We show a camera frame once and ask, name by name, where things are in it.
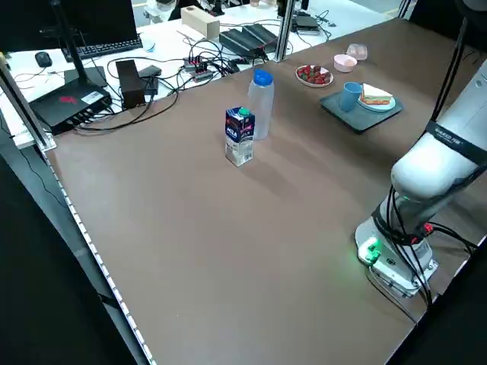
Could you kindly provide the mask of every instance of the white bowl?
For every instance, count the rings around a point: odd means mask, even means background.
[[[333,61],[336,70],[340,72],[350,72],[357,65],[357,59],[349,55],[335,55]]]

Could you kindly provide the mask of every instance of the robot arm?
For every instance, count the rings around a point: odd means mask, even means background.
[[[486,0],[457,3],[477,27],[487,24]],[[359,259],[408,297],[428,286],[438,267],[427,234],[416,233],[487,164],[487,62],[426,130],[393,166],[390,194],[355,231]]]
[[[438,124],[487,151],[487,62],[482,64]],[[412,231],[429,221],[453,198],[452,189],[478,167],[477,163],[432,134],[425,133],[397,161],[391,173],[393,187],[401,197],[398,209],[406,229]]]

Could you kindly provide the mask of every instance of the keyboard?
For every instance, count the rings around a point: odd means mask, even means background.
[[[142,48],[142,41],[140,36],[136,40],[129,40],[127,42],[97,44],[95,46],[76,47],[81,59],[92,59],[98,56],[110,55],[112,53],[119,53],[130,51],[132,49]],[[73,62],[73,58],[69,54],[67,48],[62,48],[62,54],[67,62]]]

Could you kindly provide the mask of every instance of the metal pole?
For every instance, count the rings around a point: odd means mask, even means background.
[[[4,91],[14,106],[39,149],[41,151],[53,149],[56,146],[54,140],[44,131],[29,103],[25,100],[24,95],[22,95],[21,90],[15,83],[14,78],[10,75],[7,66],[2,61],[0,61],[0,90]]]
[[[286,49],[288,48],[289,32],[292,24],[292,11],[296,0],[288,0],[286,12],[281,21],[281,28],[279,29],[279,37],[277,39],[277,47],[275,49],[274,61],[280,62],[286,56]]]

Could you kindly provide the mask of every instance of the table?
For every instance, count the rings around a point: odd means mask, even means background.
[[[328,65],[352,42],[370,51],[352,73],[335,72],[326,89],[295,80],[298,65]],[[139,125],[56,138],[47,156],[158,363],[388,358],[412,324],[366,280],[353,233],[425,127],[453,45],[396,19],[260,66],[275,76],[271,131],[241,168],[224,157],[223,111],[245,102],[250,70],[188,90],[173,109]],[[475,71],[462,63],[451,97]],[[388,90],[406,108],[355,135],[318,103],[346,81]],[[487,229],[485,184],[478,179],[437,217],[474,242]],[[439,238],[431,239],[441,265],[434,290],[465,259]],[[418,297],[406,305],[417,316],[424,309]]]
[[[332,32],[331,39],[341,37],[345,34],[354,32],[356,30],[363,29],[365,27],[370,27],[380,22],[387,21],[390,16],[385,14],[379,14],[364,8],[361,5],[350,2],[349,0],[327,0],[326,4],[322,2],[312,2],[310,5],[311,14],[320,14],[324,10],[329,10],[328,18],[336,24],[336,27],[328,28]],[[236,8],[230,8],[225,10],[225,15],[219,17],[223,24],[242,24],[246,22],[255,22],[263,19],[276,19],[277,20],[276,8],[270,7],[268,5],[261,5],[258,8],[254,8],[250,5],[244,5]],[[268,22],[275,23],[277,26],[266,25],[269,30],[273,33],[279,32],[279,22]],[[177,59],[175,62],[167,62],[159,64],[152,61],[137,60],[136,64],[138,69],[142,69],[148,65],[156,64],[158,67],[162,68],[163,75],[173,75],[176,73],[177,69],[181,66],[182,62],[179,60],[183,57],[187,57],[189,53],[189,46],[183,42],[183,34],[192,37],[194,40],[202,39],[202,35],[195,32],[189,27],[183,26],[181,21],[169,21],[159,24],[152,24],[145,27],[138,28],[139,33],[156,40],[156,47],[154,52],[147,53],[143,49],[136,49],[129,52],[118,53],[115,55],[103,56],[95,59],[98,66],[103,66],[106,71],[107,81],[116,90],[118,89],[119,82],[118,79],[113,78],[107,72],[107,64],[113,59],[119,57],[151,57],[159,60]],[[302,36],[303,40],[311,45],[320,44],[326,41],[323,34],[320,36]],[[306,49],[308,45],[303,42],[296,34],[290,34],[289,41],[292,45],[294,52]],[[204,47],[210,47],[209,44],[204,44]],[[64,70],[74,68],[73,64],[67,63],[62,56],[59,49],[47,51],[53,60],[53,67],[48,68],[44,76],[38,76],[32,78],[30,81],[23,82],[19,84],[23,87],[24,96],[27,101],[34,100],[41,95],[61,86],[64,83],[64,78],[62,74],[60,75],[48,75],[47,72],[62,72]],[[12,74],[14,77],[23,73],[36,74],[41,71],[37,64],[35,63],[34,55],[36,52],[17,52],[12,54],[12,59],[9,60],[9,64],[12,67]],[[90,60],[84,60],[84,64],[87,67],[93,66]],[[241,69],[249,68],[250,65],[243,65]],[[110,67],[110,72],[116,75],[116,67],[114,64]],[[30,76],[23,76],[19,80],[28,79]],[[175,78],[171,78],[171,84],[175,84]],[[194,86],[194,83],[188,84],[188,87]],[[107,87],[113,97],[115,97],[114,92]],[[158,98],[163,97],[167,94],[167,89],[161,87]],[[8,127],[12,135],[15,135],[14,142],[19,148],[24,148],[26,146],[33,144],[33,139],[28,130],[25,128],[23,122],[18,117],[13,106],[8,102],[5,95],[0,96],[0,108],[5,115]]]

